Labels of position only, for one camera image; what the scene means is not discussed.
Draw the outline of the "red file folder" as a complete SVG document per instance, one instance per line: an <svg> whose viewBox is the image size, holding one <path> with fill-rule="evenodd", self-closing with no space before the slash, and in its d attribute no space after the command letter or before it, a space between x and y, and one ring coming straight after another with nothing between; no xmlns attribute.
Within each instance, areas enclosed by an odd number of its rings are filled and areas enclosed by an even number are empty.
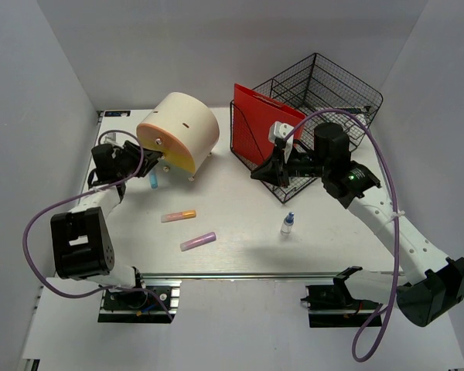
<svg viewBox="0 0 464 371"><path fill-rule="evenodd" d="M305 118L287 104L238 83L234 84L231 113L232 150L254 165L260 165L271 154L273 144L268 134L276 121L294 127Z"/></svg>

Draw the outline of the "peach top drawer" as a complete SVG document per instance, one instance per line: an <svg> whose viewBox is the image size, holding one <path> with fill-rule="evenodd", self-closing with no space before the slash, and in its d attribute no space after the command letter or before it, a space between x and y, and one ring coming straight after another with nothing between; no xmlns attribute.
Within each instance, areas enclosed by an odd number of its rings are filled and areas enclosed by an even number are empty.
<svg viewBox="0 0 464 371"><path fill-rule="evenodd" d="M192 158L189 149L165 129L140 123L136 128L136 134L144 148L160 151L169 161L175 161L177 158Z"/></svg>

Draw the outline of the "cream semicircular drawer box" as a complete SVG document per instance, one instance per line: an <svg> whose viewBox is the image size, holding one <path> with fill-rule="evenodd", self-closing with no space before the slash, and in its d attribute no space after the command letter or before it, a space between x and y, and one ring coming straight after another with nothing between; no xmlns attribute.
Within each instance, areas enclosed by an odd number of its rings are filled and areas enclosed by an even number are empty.
<svg viewBox="0 0 464 371"><path fill-rule="evenodd" d="M218 121L203 102L185 93L168 94L141 123L152 124L176 136L190 151L196 172L190 174L180 168L187 178L194 178L220 137Z"/></svg>

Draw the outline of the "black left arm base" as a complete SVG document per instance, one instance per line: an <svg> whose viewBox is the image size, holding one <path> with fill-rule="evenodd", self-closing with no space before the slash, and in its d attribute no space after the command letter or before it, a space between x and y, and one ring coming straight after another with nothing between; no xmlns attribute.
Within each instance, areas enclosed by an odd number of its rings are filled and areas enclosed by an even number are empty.
<svg viewBox="0 0 464 371"><path fill-rule="evenodd" d="M136 283L147 291L104 291L99 323L171 324L179 306L180 282L136 274Z"/></svg>

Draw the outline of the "yellow bottom drawer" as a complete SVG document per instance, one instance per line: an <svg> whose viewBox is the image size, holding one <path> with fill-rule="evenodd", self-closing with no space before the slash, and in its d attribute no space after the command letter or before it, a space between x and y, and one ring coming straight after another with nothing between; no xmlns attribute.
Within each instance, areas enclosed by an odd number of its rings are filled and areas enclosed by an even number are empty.
<svg viewBox="0 0 464 371"><path fill-rule="evenodd" d="M185 172L194 174L196 166L190 152L182 146L176 147L157 147L156 151L160 151L163 156L163 161L170 166L182 169Z"/></svg>

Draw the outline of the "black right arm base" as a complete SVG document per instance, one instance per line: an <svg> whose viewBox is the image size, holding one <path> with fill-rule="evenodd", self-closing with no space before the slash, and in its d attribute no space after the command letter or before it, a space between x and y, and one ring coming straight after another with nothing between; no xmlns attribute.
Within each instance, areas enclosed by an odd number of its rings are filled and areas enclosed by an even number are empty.
<svg viewBox="0 0 464 371"><path fill-rule="evenodd" d="M300 302L308 311L310 328L358 328L370 317L379 304L353 298L346 287L349 277L361 270L348 267L330 284L305 287L306 296Z"/></svg>

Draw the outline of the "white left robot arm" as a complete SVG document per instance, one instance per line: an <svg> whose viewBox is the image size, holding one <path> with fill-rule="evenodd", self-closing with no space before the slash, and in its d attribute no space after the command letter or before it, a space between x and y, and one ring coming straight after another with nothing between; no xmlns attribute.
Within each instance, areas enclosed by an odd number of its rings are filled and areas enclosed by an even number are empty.
<svg viewBox="0 0 464 371"><path fill-rule="evenodd" d="M87 180L91 194L50 220L55 269L62 279L122 288L121 299L130 308L140 308L148 289L135 267L116 261L106 219L125 196L126 178L146 177L162 153L126 141L122 146L97 145L91 154L94 169Z"/></svg>

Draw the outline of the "small blue capped bottle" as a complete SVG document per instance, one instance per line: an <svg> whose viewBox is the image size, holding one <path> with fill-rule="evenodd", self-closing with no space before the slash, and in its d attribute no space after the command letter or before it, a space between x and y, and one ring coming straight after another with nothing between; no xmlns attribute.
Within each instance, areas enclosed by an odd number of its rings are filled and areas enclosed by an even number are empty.
<svg viewBox="0 0 464 371"><path fill-rule="evenodd" d="M292 227L295 221L295 214L293 212L289 212L283 220L281 225L280 233L281 235L289 235L292 231Z"/></svg>

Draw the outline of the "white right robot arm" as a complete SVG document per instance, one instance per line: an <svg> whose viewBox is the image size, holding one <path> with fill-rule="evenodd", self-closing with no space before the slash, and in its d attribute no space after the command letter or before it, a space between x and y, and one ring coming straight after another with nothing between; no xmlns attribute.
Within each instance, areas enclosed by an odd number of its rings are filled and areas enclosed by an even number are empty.
<svg viewBox="0 0 464 371"><path fill-rule="evenodd" d="M287 186L290 177L321 179L323 188L358 218L398 261L396 276L350 267L337 274L326 298L312 308L352 308L359 301L398 308L425 327L464 298L464 258L453 260L431 243L400 211L378 177L351 158L350 140L340 125L314 130L314 147L297 151L292 126L276 121L268 139L270 156L251 173L255 180Z"/></svg>

